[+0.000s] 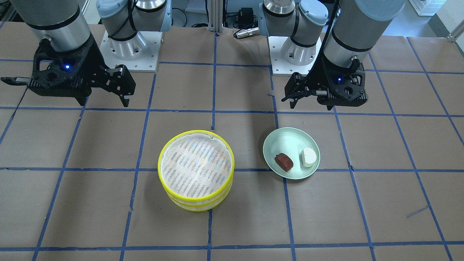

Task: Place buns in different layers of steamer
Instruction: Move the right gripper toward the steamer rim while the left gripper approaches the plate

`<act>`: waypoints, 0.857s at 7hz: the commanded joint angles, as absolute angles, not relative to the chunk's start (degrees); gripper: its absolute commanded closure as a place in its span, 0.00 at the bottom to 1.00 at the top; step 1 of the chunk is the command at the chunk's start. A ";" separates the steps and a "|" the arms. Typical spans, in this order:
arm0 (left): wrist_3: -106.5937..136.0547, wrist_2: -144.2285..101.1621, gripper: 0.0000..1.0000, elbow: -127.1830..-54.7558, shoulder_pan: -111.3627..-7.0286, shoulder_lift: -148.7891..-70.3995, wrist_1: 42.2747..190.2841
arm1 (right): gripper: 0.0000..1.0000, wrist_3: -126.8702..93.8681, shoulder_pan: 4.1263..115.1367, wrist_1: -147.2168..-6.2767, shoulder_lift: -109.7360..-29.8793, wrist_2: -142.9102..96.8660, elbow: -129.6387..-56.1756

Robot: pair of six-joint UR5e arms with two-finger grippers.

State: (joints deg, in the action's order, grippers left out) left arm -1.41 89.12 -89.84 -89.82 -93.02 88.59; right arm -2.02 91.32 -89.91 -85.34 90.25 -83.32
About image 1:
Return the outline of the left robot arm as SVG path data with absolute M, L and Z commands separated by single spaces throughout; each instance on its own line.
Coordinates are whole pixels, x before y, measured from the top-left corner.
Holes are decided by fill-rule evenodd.
M 285 37 L 285 61 L 312 68 L 294 72 L 284 87 L 282 102 L 291 109 L 300 99 L 316 96 L 328 110 L 358 107 L 368 101 L 363 60 L 404 0 L 336 0 L 332 11 L 318 0 L 264 0 L 258 28 L 267 37 Z

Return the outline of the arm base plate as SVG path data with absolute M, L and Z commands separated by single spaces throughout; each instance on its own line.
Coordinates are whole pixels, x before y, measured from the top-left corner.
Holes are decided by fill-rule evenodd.
M 131 72 L 156 73 L 162 36 L 162 32 L 138 32 L 133 39 L 116 41 L 105 32 L 100 52 L 111 68 L 125 65 Z
M 292 73 L 307 75 L 312 69 L 322 46 L 320 37 L 312 47 L 296 45 L 290 37 L 268 37 L 269 55 L 272 63 L 272 74 L 290 76 Z

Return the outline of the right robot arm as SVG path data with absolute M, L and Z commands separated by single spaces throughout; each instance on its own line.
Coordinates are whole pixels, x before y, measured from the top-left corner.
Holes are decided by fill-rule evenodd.
M 116 94 L 124 107 L 136 83 L 128 61 L 139 66 L 152 58 L 142 32 L 166 32 L 172 26 L 170 0 L 98 0 L 96 8 L 111 56 L 106 63 L 76 0 L 12 0 L 11 4 L 39 39 L 30 77 L 2 77 L 12 86 L 26 86 L 40 96 L 74 98 L 84 106 L 92 88 Z

